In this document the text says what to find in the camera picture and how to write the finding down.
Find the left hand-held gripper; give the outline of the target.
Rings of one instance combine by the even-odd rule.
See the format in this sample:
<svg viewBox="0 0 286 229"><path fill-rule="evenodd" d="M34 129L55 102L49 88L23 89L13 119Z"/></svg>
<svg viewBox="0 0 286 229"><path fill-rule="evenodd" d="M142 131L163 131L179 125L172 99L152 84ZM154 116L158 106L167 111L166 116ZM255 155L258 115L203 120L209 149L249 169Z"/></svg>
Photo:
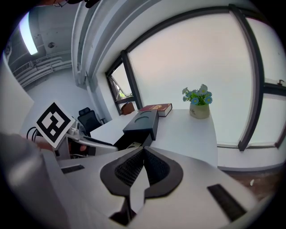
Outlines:
<svg viewBox="0 0 286 229"><path fill-rule="evenodd" d="M110 143L80 135L78 122L58 102L52 102L36 121L35 143L41 149L51 151L56 159L85 158L118 151Z"/></svg>

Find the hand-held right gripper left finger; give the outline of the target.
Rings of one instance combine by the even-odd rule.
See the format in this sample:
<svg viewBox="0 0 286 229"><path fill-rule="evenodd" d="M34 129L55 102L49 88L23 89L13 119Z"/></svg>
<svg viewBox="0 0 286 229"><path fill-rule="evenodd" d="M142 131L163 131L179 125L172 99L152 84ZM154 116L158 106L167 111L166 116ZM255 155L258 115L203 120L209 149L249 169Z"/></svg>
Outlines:
<svg viewBox="0 0 286 229"><path fill-rule="evenodd" d="M109 192L101 180L102 168L125 155L134 154L130 148L95 157L56 161L56 192L67 213L72 229L143 229L144 220L136 215L126 225L128 198Z"/></svg>

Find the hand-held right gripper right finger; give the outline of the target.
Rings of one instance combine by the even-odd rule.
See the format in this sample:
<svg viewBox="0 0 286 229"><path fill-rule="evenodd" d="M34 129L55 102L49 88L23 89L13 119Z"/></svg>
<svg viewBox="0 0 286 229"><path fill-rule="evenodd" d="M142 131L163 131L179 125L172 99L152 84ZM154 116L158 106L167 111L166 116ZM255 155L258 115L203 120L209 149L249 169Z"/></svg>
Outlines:
<svg viewBox="0 0 286 229"><path fill-rule="evenodd" d="M180 185L168 196L147 199L133 220L135 229L218 229L230 223L208 187L220 184L249 211L255 195L238 181L212 165L171 151L155 148L183 169Z"/></svg>

